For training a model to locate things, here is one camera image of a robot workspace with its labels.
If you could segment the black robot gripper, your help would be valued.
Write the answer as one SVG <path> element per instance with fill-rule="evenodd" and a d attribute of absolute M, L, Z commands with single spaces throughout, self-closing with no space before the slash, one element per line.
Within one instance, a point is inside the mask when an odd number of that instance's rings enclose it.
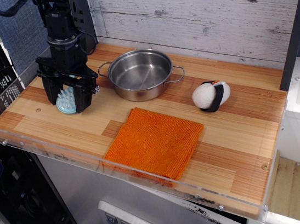
<path fill-rule="evenodd" d="M 64 41 L 49 41 L 50 57 L 37 57 L 38 75 L 42 78 L 47 98 L 56 104 L 64 85 L 72 86 L 76 112 L 82 113 L 99 92 L 98 75 L 87 66 L 87 41 L 84 36 Z"/>

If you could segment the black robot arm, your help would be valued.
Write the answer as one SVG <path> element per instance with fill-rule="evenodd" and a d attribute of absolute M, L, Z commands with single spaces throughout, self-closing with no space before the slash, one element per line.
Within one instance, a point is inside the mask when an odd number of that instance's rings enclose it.
<path fill-rule="evenodd" d="M 99 92 L 97 73 L 87 66 L 87 37 L 95 35 L 80 26 L 84 10 L 77 0 L 32 0 L 47 29 L 50 57 L 38 57 L 41 77 L 51 104 L 66 114 L 83 112 L 91 105 L 92 96 Z"/>

